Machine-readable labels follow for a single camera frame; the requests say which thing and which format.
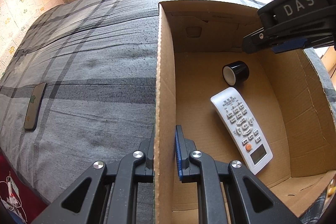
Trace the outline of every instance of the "mattress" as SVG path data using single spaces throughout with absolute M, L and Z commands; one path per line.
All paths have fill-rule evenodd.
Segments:
M 160 1 L 167 0 L 77 0 L 47 11 L 26 33 L 0 80 L 0 147 L 47 203 L 96 160 L 118 161 L 150 138 Z M 270 0 L 215 1 L 260 8 Z M 47 88 L 37 127 L 25 131 L 41 82 Z M 152 219 L 152 206 L 153 185 L 141 184 L 137 223 Z

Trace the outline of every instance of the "remote control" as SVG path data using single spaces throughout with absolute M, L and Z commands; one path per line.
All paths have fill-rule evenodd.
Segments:
M 249 107 L 233 87 L 214 95 L 210 101 L 246 165 L 255 175 L 272 159 L 273 154 Z

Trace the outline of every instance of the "remote control button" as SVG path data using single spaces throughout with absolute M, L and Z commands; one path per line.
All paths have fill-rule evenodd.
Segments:
M 243 130 L 247 130 L 248 127 L 249 127 L 248 124 L 245 123 L 245 122 L 241 125 L 241 128 L 242 128 Z
M 247 151 L 250 151 L 252 149 L 252 145 L 250 145 L 249 143 L 247 145 L 245 145 L 245 149 Z
M 258 143 L 258 142 L 260 142 L 260 141 L 261 141 L 261 137 L 260 137 L 260 136 L 258 136 L 258 137 L 255 137 L 255 139 L 254 139 L 254 140 L 255 140 L 255 142 L 256 142 L 256 143 Z
M 241 135 L 243 131 L 240 127 L 236 127 L 236 132 L 238 135 Z
M 243 122 L 246 122 L 246 117 L 242 117 L 238 122 L 237 125 L 241 125 Z
M 230 119 L 230 122 L 231 123 L 234 123 L 236 121 L 236 117 L 232 117 L 231 119 Z
M 244 131 L 243 136 L 250 134 L 252 131 L 252 127 L 249 127 L 248 130 Z

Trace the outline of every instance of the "black tape roll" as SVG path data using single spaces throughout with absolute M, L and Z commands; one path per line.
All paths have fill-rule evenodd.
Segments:
M 222 73 L 224 80 L 229 85 L 235 85 L 245 81 L 250 75 L 250 70 L 243 61 L 236 61 L 225 65 Z

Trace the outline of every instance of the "phone screen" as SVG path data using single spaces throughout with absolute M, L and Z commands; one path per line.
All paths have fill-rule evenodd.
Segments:
M 38 84 L 34 87 L 33 93 L 31 94 L 24 128 L 26 130 L 35 130 L 37 125 L 37 119 L 39 116 L 39 111 L 41 107 L 42 98 L 46 88 L 46 83 Z

